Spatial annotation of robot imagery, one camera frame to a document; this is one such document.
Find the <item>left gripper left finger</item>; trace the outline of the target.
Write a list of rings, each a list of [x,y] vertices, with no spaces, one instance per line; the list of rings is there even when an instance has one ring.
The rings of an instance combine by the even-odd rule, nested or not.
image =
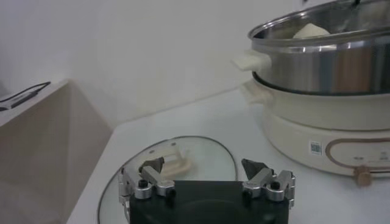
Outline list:
[[[173,180],[164,178],[161,171],[165,160],[163,157],[148,160],[133,169],[122,166],[118,174],[119,202],[124,208],[124,215],[130,220],[130,198],[134,196],[139,200],[148,200],[153,191],[164,197],[169,203],[176,197],[176,185]]]

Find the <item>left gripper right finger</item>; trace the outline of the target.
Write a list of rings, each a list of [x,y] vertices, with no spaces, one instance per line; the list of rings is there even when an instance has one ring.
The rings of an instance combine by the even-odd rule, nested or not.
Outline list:
[[[279,174],[265,163],[242,159],[247,181],[242,183],[243,200],[250,204],[252,200],[265,197],[276,203],[288,201],[289,209],[295,204],[296,177],[291,171],[283,170]]]

